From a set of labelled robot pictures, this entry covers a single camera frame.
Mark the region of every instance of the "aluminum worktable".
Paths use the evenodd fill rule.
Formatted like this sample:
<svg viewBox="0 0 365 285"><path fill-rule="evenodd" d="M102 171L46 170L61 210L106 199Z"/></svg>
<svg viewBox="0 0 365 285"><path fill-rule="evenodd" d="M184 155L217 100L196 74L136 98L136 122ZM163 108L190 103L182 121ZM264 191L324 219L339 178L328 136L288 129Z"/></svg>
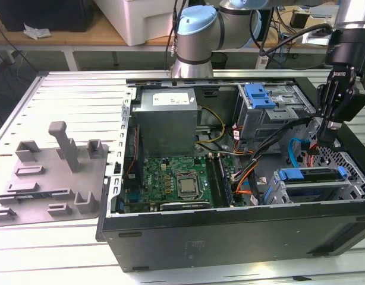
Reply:
<svg viewBox="0 0 365 285"><path fill-rule="evenodd" d="M327 70L215 72L217 77L308 77L314 86L327 75ZM167 77L165 71L51 72L37 77L0 130L0 193L17 160L19 141L54 147L49 123L66 121L68 136L77 145L100 138L115 150L126 79ZM350 127L365 143L365 109ZM305 278L311 279L306 284L365 284L365 240L330 258L124 274L107 243L95 241L96 224L97 218L1 227L0 284L291 284Z"/></svg>

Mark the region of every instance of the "motherboard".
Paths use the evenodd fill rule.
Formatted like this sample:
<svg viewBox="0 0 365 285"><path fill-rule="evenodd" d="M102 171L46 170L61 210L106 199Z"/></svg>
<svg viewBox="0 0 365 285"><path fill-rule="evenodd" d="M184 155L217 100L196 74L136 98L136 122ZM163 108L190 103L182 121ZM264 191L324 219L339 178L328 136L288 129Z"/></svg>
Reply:
<svg viewBox="0 0 365 285"><path fill-rule="evenodd" d="M145 159L143 186L140 189L126 190L125 211L132 213L176 210L193 206L217 207L218 197L214 191L227 191L231 197L227 180L230 180L235 168L233 158L230 156L215 159L221 161L221 166L217 169L212 166L214 159L208 156ZM217 189L217 179L221 183L226 182L225 190Z"/></svg>

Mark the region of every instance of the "metal grille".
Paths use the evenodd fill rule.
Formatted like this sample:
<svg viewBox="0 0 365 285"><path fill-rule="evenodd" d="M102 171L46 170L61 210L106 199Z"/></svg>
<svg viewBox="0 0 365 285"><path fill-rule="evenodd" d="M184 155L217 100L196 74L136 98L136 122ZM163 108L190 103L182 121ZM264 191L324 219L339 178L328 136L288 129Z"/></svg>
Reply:
<svg viewBox="0 0 365 285"><path fill-rule="evenodd" d="M350 179L365 192L365 176L347 153L336 153L327 147L320 147L319 150L320 155L313 158L314 166L344 167L349 171Z"/></svg>

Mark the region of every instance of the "paper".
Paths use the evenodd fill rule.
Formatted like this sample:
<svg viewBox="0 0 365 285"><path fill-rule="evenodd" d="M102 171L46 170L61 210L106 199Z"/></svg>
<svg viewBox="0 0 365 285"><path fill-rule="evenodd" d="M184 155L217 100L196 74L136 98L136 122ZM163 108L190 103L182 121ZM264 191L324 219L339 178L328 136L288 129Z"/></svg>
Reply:
<svg viewBox="0 0 365 285"><path fill-rule="evenodd" d="M38 38L41 38L41 37L51 37L52 36L51 31L49 31L48 28L40 28L40 29L36 28L35 29L35 28L27 26L25 23L24 23L24 27L26 29L23 31L23 33L34 40L37 40Z"/></svg>

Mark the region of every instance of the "black box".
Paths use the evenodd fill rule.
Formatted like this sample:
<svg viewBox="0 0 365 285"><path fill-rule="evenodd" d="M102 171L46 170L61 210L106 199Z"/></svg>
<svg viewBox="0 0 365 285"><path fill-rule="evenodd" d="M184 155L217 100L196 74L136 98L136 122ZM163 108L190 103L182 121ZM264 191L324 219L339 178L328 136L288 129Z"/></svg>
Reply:
<svg viewBox="0 0 365 285"><path fill-rule="evenodd" d="M303 29L306 27L309 14L298 13L293 11L290 26L295 29Z"/></svg>
<svg viewBox="0 0 365 285"><path fill-rule="evenodd" d="M24 23L51 31L86 31L93 21L92 0L0 0L0 19L8 31Z"/></svg>

